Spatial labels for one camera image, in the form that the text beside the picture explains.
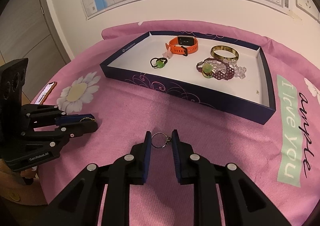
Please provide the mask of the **person's left hand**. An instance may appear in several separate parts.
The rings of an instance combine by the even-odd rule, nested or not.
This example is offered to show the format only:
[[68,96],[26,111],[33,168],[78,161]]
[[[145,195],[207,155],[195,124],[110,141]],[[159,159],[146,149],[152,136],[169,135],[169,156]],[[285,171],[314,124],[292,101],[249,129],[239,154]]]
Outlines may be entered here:
[[21,205],[46,205],[35,168],[13,172],[1,159],[1,197]]

